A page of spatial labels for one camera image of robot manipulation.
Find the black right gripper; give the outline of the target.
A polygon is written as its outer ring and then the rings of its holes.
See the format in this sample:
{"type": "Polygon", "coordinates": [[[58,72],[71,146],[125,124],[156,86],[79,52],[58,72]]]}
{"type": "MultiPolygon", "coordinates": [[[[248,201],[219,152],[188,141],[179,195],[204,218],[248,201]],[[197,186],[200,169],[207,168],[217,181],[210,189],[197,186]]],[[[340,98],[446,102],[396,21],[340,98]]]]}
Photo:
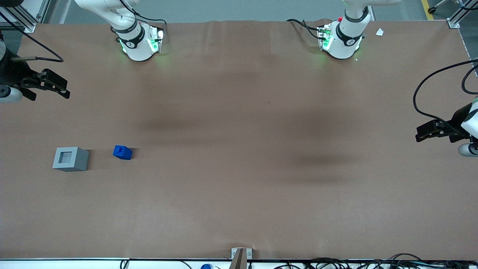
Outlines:
{"type": "MultiPolygon", "coordinates": [[[[1,101],[18,102],[23,97],[35,101],[37,94],[31,89],[42,89],[39,73],[32,70],[27,61],[38,57],[3,56],[1,59],[1,101]]],[[[55,92],[65,99],[70,98],[67,80],[50,69],[43,70],[44,90],[55,92]]]]}

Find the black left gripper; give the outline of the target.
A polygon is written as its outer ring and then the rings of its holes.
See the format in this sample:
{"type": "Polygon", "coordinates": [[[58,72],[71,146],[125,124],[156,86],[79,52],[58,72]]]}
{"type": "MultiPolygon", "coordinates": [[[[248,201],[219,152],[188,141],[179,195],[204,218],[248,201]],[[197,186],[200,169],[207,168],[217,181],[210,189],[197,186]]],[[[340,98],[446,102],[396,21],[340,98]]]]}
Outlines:
{"type": "MultiPolygon", "coordinates": [[[[470,116],[472,103],[465,105],[454,112],[448,123],[455,129],[455,136],[461,136],[462,139],[470,139],[471,133],[462,127],[471,119],[470,116]]],[[[440,120],[431,120],[417,127],[416,142],[422,142],[426,139],[435,137],[448,137],[450,128],[447,124],[440,120]]]]}

